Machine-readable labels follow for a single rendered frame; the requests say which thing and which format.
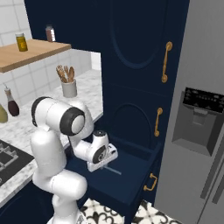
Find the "yellow oil jar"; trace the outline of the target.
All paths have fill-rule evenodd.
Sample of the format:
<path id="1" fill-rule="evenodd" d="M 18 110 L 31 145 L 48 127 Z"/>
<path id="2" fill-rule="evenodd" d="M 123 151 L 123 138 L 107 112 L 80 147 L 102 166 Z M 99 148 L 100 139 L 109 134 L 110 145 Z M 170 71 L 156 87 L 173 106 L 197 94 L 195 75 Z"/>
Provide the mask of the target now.
<path id="1" fill-rule="evenodd" d="M 28 50 L 28 46 L 26 44 L 25 35 L 20 32 L 16 34 L 17 46 L 20 52 L 26 52 Z"/>

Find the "olive green bottle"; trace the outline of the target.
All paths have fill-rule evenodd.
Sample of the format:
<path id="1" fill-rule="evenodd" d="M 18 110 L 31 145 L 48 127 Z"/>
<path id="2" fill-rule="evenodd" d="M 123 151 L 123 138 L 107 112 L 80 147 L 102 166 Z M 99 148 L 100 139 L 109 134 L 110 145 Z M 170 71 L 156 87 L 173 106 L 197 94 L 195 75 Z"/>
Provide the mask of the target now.
<path id="1" fill-rule="evenodd" d="M 0 123 L 7 123 L 8 122 L 8 114 L 4 107 L 0 104 Z"/>

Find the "tall navy cupboard door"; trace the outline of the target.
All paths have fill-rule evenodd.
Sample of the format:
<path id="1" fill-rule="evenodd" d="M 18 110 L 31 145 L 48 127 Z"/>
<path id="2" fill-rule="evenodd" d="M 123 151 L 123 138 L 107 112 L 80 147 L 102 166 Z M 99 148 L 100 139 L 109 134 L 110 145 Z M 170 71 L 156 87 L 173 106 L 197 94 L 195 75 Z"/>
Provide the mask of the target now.
<path id="1" fill-rule="evenodd" d="M 190 0 L 107 0 L 101 52 L 102 80 L 168 96 L 173 93 Z M 165 46 L 166 83 L 161 81 Z"/>

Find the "short navy cupboard door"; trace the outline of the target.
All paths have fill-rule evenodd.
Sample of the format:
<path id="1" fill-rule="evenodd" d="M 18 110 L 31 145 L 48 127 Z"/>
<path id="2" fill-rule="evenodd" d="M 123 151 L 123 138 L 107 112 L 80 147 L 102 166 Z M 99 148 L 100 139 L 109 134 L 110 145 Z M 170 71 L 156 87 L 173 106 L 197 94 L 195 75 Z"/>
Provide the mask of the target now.
<path id="1" fill-rule="evenodd" d="M 168 97 L 127 87 L 104 83 L 102 85 L 103 119 L 112 143 L 125 150 L 153 150 L 165 142 L 171 102 Z M 159 136 L 154 136 L 158 108 Z"/>

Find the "white utensil pot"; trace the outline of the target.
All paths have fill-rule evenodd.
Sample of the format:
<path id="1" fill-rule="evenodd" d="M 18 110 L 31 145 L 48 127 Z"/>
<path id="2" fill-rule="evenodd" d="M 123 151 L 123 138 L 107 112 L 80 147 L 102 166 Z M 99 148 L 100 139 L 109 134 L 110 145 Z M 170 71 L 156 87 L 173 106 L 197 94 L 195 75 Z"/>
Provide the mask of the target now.
<path id="1" fill-rule="evenodd" d="M 64 97 L 74 98 L 77 95 L 76 80 L 68 83 L 62 82 L 61 86 Z"/>

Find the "dark brown sauce bottle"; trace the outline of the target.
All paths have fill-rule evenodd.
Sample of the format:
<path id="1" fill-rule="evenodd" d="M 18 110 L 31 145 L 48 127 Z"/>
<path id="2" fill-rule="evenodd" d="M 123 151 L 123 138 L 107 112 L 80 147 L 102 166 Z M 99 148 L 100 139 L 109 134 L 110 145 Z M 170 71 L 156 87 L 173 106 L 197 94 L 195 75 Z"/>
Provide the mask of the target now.
<path id="1" fill-rule="evenodd" d="M 8 100 L 8 111 L 10 112 L 10 114 L 12 116 L 18 116 L 19 115 L 19 107 L 11 94 L 11 89 L 9 87 L 5 86 L 4 92 L 5 92 L 7 100 Z"/>

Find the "navy base cupboard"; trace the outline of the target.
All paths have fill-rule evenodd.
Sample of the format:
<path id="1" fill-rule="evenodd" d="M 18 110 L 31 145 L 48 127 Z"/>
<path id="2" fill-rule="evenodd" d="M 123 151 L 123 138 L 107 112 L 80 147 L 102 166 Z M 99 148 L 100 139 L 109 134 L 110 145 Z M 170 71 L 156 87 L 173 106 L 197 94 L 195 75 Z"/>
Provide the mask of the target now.
<path id="1" fill-rule="evenodd" d="M 52 197 L 30 181 L 0 208 L 0 224 L 46 224 L 53 217 Z"/>

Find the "wooden wall shelf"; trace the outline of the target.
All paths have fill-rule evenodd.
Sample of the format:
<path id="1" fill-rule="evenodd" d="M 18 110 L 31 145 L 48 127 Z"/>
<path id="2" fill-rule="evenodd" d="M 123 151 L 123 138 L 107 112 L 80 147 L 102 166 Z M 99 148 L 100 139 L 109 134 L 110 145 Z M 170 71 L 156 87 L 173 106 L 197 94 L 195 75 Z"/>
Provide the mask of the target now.
<path id="1" fill-rule="evenodd" d="M 27 45 L 27 52 L 20 52 L 17 44 L 0 47 L 0 73 L 9 72 L 71 48 L 70 44 L 38 39 L 29 39 Z"/>

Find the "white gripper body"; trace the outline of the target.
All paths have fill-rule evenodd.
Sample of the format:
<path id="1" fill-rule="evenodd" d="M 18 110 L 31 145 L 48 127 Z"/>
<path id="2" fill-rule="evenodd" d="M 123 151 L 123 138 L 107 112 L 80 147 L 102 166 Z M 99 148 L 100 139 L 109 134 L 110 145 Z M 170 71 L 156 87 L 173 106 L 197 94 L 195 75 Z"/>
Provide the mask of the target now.
<path id="1" fill-rule="evenodd" d="M 117 159 L 118 157 L 118 153 L 114 152 L 113 154 L 108 154 L 101 162 L 99 162 L 98 164 L 93 164 L 90 162 L 87 162 L 87 168 L 90 172 L 94 172 L 100 168 L 102 168 L 104 165 L 107 165 L 108 163 L 110 163 L 111 161 Z"/>

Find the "brown spice jar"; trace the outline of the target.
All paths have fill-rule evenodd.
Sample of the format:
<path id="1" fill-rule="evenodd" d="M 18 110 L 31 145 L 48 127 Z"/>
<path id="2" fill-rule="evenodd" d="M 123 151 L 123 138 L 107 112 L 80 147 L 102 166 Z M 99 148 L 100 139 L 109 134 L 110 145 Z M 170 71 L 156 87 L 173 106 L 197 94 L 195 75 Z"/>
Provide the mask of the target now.
<path id="1" fill-rule="evenodd" d="M 55 42 L 56 41 L 54 29 L 53 29 L 53 27 L 51 25 L 48 25 L 45 28 L 45 33 L 46 33 L 47 40 L 49 42 Z"/>

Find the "black hob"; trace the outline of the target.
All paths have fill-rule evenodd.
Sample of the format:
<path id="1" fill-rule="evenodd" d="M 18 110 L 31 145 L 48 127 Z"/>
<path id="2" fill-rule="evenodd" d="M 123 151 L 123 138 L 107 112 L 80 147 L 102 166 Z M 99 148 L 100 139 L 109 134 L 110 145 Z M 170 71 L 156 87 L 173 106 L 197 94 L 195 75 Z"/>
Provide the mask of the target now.
<path id="1" fill-rule="evenodd" d="M 0 140 L 0 186 L 34 159 L 30 154 Z"/>

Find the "navy blue open drawer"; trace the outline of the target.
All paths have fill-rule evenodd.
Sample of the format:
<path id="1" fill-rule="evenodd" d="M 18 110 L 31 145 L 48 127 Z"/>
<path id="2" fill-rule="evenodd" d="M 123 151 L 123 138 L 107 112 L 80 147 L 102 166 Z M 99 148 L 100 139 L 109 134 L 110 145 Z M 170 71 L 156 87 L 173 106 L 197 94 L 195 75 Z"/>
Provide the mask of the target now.
<path id="1" fill-rule="evenodd" d="M 70 152 L 66 168 L 79 173 L 87 180 L 87 192 L 78 200 L 78 208 L 81 208 L 87 199 L 96 200 L 124 216 L 124 224 L 131 224 L 143 198 L 144 185 L 152 165 L 161 150 L 161 143 L 146 152 L 132 152 L 125 150 L 118 143 L 114 145 L 118 150 L 118 158 L 108 166 L 119 173 L 107 169 L 90 172 L 87 163 L 73 154 L 71 146 L 66 148 L 66 152 Z"/>

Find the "wooden slotted spatula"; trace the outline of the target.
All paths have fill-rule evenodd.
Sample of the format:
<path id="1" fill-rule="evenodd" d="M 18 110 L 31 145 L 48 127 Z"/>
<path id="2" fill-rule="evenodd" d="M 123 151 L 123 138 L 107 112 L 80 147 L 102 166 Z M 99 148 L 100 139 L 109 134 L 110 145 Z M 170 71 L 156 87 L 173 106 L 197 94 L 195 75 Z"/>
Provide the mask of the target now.
<path id="1" fill-rule="evenodd" d="M 62 68 L 62 65 L 56 66 L 56 71 L 57 71 L 58 76 L 60 77 L 60 80 L 64 83 L 67 83 L 67 79 L 65 77 L 65 72 Z"/>

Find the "grey fridge with dispenser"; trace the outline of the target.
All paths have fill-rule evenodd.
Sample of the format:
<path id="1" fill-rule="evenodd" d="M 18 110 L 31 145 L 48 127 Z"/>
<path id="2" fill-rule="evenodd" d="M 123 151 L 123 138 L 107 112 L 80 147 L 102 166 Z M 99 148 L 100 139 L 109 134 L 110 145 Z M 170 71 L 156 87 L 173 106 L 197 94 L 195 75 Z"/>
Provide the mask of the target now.
<path id="1" fill-rule="evenodd" d="M 224 224 L 224 0 L 190 0 L 155 207 Z"/>

